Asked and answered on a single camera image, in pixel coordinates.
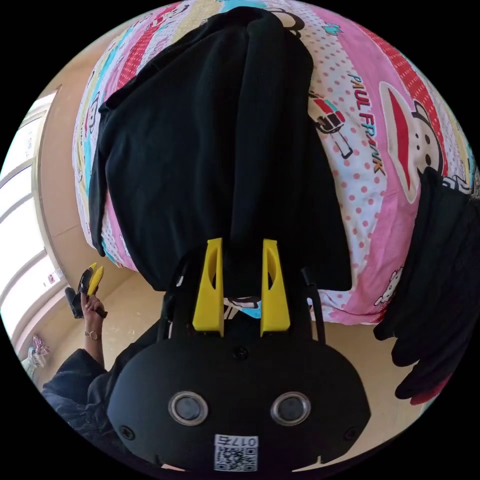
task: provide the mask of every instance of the screw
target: screw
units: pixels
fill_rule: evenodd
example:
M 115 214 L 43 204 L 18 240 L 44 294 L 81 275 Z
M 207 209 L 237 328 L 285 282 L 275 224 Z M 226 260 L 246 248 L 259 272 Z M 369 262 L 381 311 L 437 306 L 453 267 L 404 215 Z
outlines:
M 125 439 L 125 440 L 133 440 L 135 438 L 135 434 L 134 434 L 134 431 L 126 426 L 126 425 L 122 425 L 120 427 L 120 435 Z
M 249 351 L 244 346 L 237 346 L 233 349 L 233 358 L 235 360 L 246 360 L 249 357 Z
M 349 442 L 351 442 L 352 440 L 355 440 L 355 438 L 357 437 L 358 435 L 358 431 L 357 431 L 357 428 L 356 427 L 352 427 L 352 428 L 349 428 L 346 432 L 345 432 L 345 435 L 343 435 L 343 438 Z

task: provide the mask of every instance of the bed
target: bed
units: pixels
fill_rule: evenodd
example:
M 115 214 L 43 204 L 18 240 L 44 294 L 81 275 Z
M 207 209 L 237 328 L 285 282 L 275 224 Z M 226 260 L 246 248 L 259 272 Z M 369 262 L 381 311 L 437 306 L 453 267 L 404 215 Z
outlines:
M 110 43 L 87 82 L 73 135 L 85 239 L 92 246 L 88 197 L 99 106 L 162 49 L 210 16 L 239 6 L 273 12 L 312 55 L 308 113 L 334 175 L 352 270 L 350 291 L 320 291 L 322 313 L 328 322 L 375 324 L 402 274 L 420 197 L 418 171 L 434 167 L 445 185 L 468 195 L 474 158 L 452 111 L 414 64 L 362 26 L 307 3 L 177 2 L 146 13 Z M 136 270 L 108 194 L 102 244 L 115 265 Z M 260 315 L 258 299 L 235 302 L 250 315 Z

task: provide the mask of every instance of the window frame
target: window frame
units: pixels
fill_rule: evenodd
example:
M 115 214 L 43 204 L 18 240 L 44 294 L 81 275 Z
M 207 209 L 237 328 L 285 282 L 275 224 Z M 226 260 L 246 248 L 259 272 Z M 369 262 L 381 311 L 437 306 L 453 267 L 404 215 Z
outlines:
M 57 98 L 59 90 L 60 88 L 56 89 L 54 92 L 51 92 L 47 95 L 40 97 L 38 100 L 52 96 L 51 101 L 49 101 L 48 103 L 45 103 L 43 105 L 40 105 L 30 110 L 26 114 L 21 124 L 18 126 L 17 130 L 20 130 L 22 127 L 25 127 L 30 122 L 33 122 L 34 120 L 37 120 L 37 119 L 41 119 L 41 122 L 39 123 L 39 126 L 38 126 L 38 135 L 36 136 L 35 145 L 33 147 L 32 157 L 24 161 L 17 167 L 15 167 L 12 171 L 8 172 L 8 174 L 6 174 L 5 177 L 0 180 L 0 189 L 1 189 L 6 183 L 8 183 L 17 174 L 31 167 L 31 192 L 28 193 L 27 195 L 24 195 L 21 199 L 17 200 L 11 207 L 9 207 L 9 209 L 3 215 L 0 216 L 0 223 L 2 223 L 9 215 L 14 213 L 15 210 L 17 210 L 17 208 L 19 208 L 25 202 L 33 198 L 33 204 L 35 206 L 38 227 L 39 227 L 40 235 L 44 245 L 44 248 L 39 253 L 37 253 L 33 258 L 27 261 L 24 265 L 22 265 L 11 277 L 11 279 L 8 281 L 5 288 L 0 293 L 0 308 L 2 307 L 2 304 L 5 301 L 5 298 L 7 297 L 9 292 L 12 290 L 14 285 L 24 275 L 28 274 L 28 272 L 32 267 L 34 267 L 38 262 L 43 260 L 45 257 L 50 258 L 54 267 L 54 271 L 59 273 L 59 281 L 55 285 L 52 285 L 51 288 L 49 288 L 39 298 L 37 298 L 32 303 L 32 305 L 29 306 L 29 308 L 21 316 L 21 318 L 18 320 L 17 324 L 15 325 L 15 328 L 13 329 L 13 332 L 11 333 L 10 339 L 12 343 L 15 343 L 15 339 L 17 339 L 22 334 L 23 330 L 27 327 L 27 325 L 29 324 L 29 322 L 31 321 L 35 313 L 40 308 L 42 308 L 42 306 L 44 306 L 52 297 L 54 297 L 60 290 L 68 286 L 68 283 L 60 269 L 60 265 L 56 259 L 56 256 L 54 255 L 54 252 L 50 243 L 50 236 L 45 226 L 46 224 L 45 224 L 45 218 L 43 215 L 43 209 L 41 204 L 42 197 L 41 197 L 41 189 L 40 189 L 40 181 L 39 181 L 40 179 L 40 163 L 39 163 L 40 155 L 39 154 L 42 148 L 44 132 L 45 132 L 45 124 L 48 120 L 50 109 Z

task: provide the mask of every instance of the person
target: person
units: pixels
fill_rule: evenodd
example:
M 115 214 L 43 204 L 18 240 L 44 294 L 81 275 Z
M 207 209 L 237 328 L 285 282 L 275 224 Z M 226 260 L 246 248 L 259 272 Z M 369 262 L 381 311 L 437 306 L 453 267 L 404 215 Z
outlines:
M 106 413 L 115 379 L 134 355 L 157 341 L 158 322 L 122 351 L 107 371 L 102 343 L 104 319 L 97 313 L 103 304 L 95 295 L 82 294 L 81 309 L 85 326 L 83 348 L 62 363 L 53 378 L 43 385 L 41 394 L 93 446 L 138 472 L 158 478 L 162 465 L 151 464 L 127 450 Z

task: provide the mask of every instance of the sticker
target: sticker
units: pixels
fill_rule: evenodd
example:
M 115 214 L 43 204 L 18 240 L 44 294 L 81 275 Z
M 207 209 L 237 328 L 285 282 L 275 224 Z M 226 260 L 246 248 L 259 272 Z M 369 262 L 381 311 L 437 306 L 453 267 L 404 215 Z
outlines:
M 256 472 L 257 436 L 215 435 L 214 469 L 218 472 Z

